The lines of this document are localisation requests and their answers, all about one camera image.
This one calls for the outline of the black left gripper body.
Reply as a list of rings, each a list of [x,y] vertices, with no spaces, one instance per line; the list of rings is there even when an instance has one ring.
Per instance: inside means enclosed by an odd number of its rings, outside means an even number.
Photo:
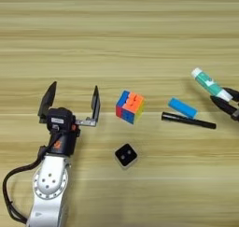
[[[40,148],[41,156],[47,154],[71,156],[80,135],[79,126],[94,127],[97,123],[93,118],[77,120],[72,113],[49,113],[45,118],[39,118],[39,122],[46,123],[50,133],[49,144]]]

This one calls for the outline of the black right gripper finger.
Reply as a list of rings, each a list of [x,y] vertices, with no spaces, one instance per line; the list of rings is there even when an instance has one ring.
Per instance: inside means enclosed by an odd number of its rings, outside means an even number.
[[[224,98],[225,101],[239,102],[239,91],[231,89],[231,88],[225,88],[224,91],[225,91],[225,98]]]
[[[230,116],[237,110],[235,107],[231,106],[227,101],[219,97],[211,96],[211,100],[219,109],[221,109]]]

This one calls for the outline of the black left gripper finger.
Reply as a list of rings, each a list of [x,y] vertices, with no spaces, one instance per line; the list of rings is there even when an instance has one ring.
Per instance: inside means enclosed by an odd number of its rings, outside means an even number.
[[[48,114],[49,108],[52,106],[55,93],[56,93],[57,82],[54,81],[49,88],[47,89],[46,93],[44,94],[39,110],[38,110],[38,117],[45,118]]]
[[[91,100],[91,110],[92,110],[92,118],[95,121],[98,121],[99,119],[99,113],[100,113],[100,94],[98,87],[94,88],[92,100]]]

